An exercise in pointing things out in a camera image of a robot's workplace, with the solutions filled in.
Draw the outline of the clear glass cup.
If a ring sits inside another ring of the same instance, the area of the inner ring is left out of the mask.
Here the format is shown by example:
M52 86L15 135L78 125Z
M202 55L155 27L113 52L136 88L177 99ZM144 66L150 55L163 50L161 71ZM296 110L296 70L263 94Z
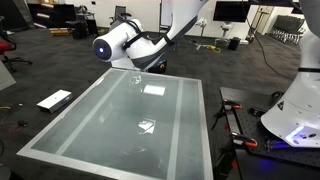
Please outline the clear glass cup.
M138 94L142 91L142 74L141 71L128 71L128 88L131 93Z

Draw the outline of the black optical breadboard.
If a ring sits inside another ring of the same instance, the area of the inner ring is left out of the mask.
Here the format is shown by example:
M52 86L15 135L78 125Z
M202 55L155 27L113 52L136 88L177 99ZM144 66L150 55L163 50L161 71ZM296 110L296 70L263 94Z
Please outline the black optical breadboard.
M261 94L239 89L220 88L223 99L235 101L243 106L226 112L228 142L227 155L214 167L214 176L222 178L222 168L230 173L235 169L239 180L320 180L320 155L315 149L298 149L287 145L270 133L261 123L259 114L249 113L250 108L267 111L270 94ZM233 139L236 132L257 141L256 147L248 147Z

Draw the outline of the orange clamp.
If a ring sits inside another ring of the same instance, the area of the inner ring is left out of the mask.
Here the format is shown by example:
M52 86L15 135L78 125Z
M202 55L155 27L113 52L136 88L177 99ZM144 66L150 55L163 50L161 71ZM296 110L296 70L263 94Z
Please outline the orange clamp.
M232 132L230 134L230 136L235 140L242 141L248 147L256 147L258 145L258 143L257 143L257 141L255 139L247 137L247 136L245 136L243 134Z
M215 118L215 122L212 125L211 129L214 129L218 123L218 120L226 115L227 111L235 110L235 109L242 109L243 106L239 103L227 99L223 99L219 108L219 111L213 115Z

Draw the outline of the black office chair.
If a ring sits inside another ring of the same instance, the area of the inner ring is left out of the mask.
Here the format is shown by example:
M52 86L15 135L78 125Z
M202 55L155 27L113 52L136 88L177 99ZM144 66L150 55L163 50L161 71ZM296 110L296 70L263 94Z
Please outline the black office chair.
M111 22L110 22L110 24L113 24L113 23L117 20L117 18L118 18L119 16L122 16L122 17L128 17L128 16L130 16L130 13L127 13L127 12L126 12L126 7L125 7L125 6L116 6L116 7L115 7L115 13L114 13L114 16L111 17Z

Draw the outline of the red office chair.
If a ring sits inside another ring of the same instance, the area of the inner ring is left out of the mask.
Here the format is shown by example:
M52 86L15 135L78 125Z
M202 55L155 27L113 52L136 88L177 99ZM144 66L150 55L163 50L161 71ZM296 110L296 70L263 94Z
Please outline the red office chair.
M13 62L28 63L29 65L32 65L33 62L29 60L25 60L22 57L9 58L6 55L6 52L16 50L17 44L4 29L3 27L4 20L5 20L5 17L0 16L0 55L3 56L1 61L7 64L7 67L11 72L16 72L16 69L13 67Z

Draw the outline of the orange clamp far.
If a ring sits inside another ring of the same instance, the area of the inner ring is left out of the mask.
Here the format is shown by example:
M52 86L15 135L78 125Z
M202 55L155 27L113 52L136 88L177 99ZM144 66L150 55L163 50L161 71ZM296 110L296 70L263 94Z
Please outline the orange clamp far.
M227 111L235 110L235 109L242 109L243 106L239 103L227 99L223 99L219 108L219 111L213 115L215 118L215 122L212 125L211 129L214 129L218 123L218 120L226 115Z

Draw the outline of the black monitor screen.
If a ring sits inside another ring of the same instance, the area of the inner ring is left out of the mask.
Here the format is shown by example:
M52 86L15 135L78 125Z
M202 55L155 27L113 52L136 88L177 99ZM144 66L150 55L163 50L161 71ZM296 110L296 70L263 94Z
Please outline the black monitor screen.
M245 22L251 5L247 1L217 1L214 21Z

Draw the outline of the white flat box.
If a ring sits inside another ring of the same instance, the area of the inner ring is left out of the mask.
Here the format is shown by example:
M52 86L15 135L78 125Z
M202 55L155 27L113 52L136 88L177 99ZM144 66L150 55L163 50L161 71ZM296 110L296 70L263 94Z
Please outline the white flat box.
M58 90L46 99L37 104L40 110L53 113L60 107L68 103L73 98L73 94L70 91Z

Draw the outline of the orange clamp near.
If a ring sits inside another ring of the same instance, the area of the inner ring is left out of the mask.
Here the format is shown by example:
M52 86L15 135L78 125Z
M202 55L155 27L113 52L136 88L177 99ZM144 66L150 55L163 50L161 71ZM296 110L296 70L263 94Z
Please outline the orange clamp near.
M257 141L255 139L247 137L247 136L245 136L243 134L232 132L230 134L230 136L235 140L242 141L248 147L256 147L258 145L258 143L257 143Z

